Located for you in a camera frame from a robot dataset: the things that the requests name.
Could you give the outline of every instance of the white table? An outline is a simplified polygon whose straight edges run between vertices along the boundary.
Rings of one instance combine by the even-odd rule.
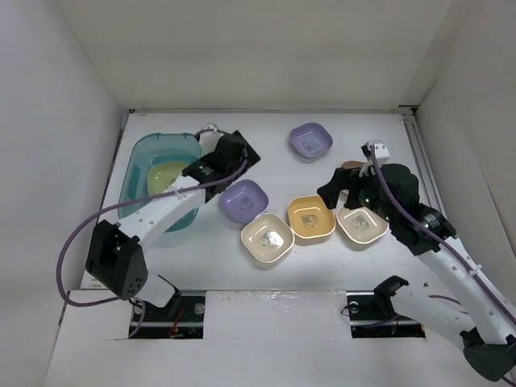
[[[289,146],[288,133],[310,121],[321,123],[335,142],[324,157],[303,162]],[[314,194],[345,160],[361,160],[360,145],[368,139],[383,139],[392,162],[417,173],[397,114],[132,114],[104,206],[118,201],[131,150],[141,137],[192,132],[208,122],[242,131],[262,156],[245,177],[262,186],[269,210],[285,220],[292,198]],[[117,216],[106,218],[113,222]],[[45,387],[493,385],[430,331],[426,339],[351,338],[348,321],[339,314],[345,289],[371,289],[397,274],[428,294],[449,294],[390,235],[359,248],[335,230],[324,243],[297,242],[279,264],[264,267],[241,247],[239,228],[224,218],[215,199],[190,227],[159,239],[146,259],[150,270],[182,289],[262,291],[208,292],[202,340],[124,339],[131,313],[126,302],[68,307]],[[82,286],[72,298],[110,296],[106,290],[87,290],[101,287],[87,274]]]
[[[109,295],[78,290],[80,302]],[[209,292],[202,340],[129,340],[127,302],[64,314],[44,387],[491,387],[433,332],[351,339],[343,292]]]
[[[418,173],[406,129],[399,114],[131,114],[103,206],[118,202],[134,145],[145,135],[195,132],[214,122],[225,131],[239,130],[262,160],[243,178],[255,180],[269,196],[268,212],[288,222],[289,202],[316,194],[335,168],[346,160],[364,160],[360,146],[383,139],[391,162]],[[322,124],[334,144],[324,156],[301,158],[289,143],[289,131],[307,122]],[[420,189],[426,201],[424,189]],[[105,217],[116,222],[112,211]],[[232,223],[218,207],[218,198],[202,206],[184,230],[162,235],[145,252],[149,271],[167,278],[180,289],[372,289],[397,274],[411,283],[429,283],[439,292],[439,280],[426,270],[391,235],[369,246],[349,241],[337,227],[321,243],[299,240],[276,264],[261,264],[240,242],[241,226]],[[99,284],[85,274],[83,289]]]

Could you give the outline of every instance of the logo printed on bowl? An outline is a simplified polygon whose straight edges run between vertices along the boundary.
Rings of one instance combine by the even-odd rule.
[[[367,231],[369,229],[369,223],[362,215],[352,219],[352,226],[360,231]]]
[[[304,215],[301,217],[304,228],[311,230],[319,224],[319,218],[317,215]]]
[[[239,204],[238,204],[238,208],[241,211],[250,210],[254,206],[255,206],[255,204],[247,196],[244,196],[243,198],[241,198],[240,201],[239,201]]]
[[[259,239],[258,243],[264,248],[277,248],[283,244],[283,238],[281,238],[276,232],[272,233],[266,231]]]

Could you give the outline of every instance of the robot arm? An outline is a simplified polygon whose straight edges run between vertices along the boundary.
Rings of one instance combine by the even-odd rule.
[[[367,207],[389,222],[393,236],[437,274],[468,315],[411,289],[399,277],[375,288],[378,308],[386,318],[400,314],[424,324],[458,347],[483,377],[500,380],[516,365],[516,309],[474,263],[453,226],[437,210],[419,202],[418,178],[404,165],[384,164],[382,184],[372,164],[376,161],[379,167],[389,159],[387,147],[370,141],[362,151],[368,163],[362,169],[336,169],[331,181],[318,189],[319,196],[333,209],[340,191],[347,189],[345,207]]]
[[[181,291],[163,277],[149,273],[144,250],[191,210],[223,192],[260,157],[239,132],[215,139],[214,151],[185,168],[161,195],[116,224],[106,220],[94,228],[86,270],[122,300],[138,298],[177,312]]]

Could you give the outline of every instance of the square bowl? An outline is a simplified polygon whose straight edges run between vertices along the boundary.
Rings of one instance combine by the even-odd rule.
[[[333,145],[330,133],[318,123],[305,123],[293,129],[290,142],[306,158],[319,156]]]
[[[335,229],[335,217],[319,196],[297,198],[289,204],[289,222],[300,238],[310,239],[329,235]]]
[[[271,264],[293,246],[293,232],[275,214],[262,214],[242,230],[242,243],[258,261]]]
[[[342,206],[336,218],[349,239],[359,244],[371,243],[389,230],[389,224],[367,208],[348,210]]]
[[[268,207],[268,196],[253,180],[238,181],[220,195],[219,204],[233,222],[249,223]]]
[[[147,198],[149,190],[153,193],[163,186],[164,179],[171,178],[174,171],[165,171],[172,164],[190,165],[202,156],[202,149],[194,135],[153,133],[140,139],[132,149],[123,179],[119,203],[133,199]],[[119,217],[133,214],[145,203],[119,208]],[[174,223],[166,232],[178,231],[189,226],[197,215],[198,209],[191,210]]]

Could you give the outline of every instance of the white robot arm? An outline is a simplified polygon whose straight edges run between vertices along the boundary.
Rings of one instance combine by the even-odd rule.
[[[347,189],[347,208],[365,206],[388,221],[393,236],[441,279],[468,314],[412,289],[400,277],[375,288],[378,308],[386,318],[400,314],[439,333],[483,377],[500,380],[516,365],[516,309],[475,264],[453,226],[419,202],[418,178],[403,165],[381,166],[390,156],[381,141],[369,141],[362,151],[368,159],[364,167],[336,169],[319,196],[335,208],[340,191]]]

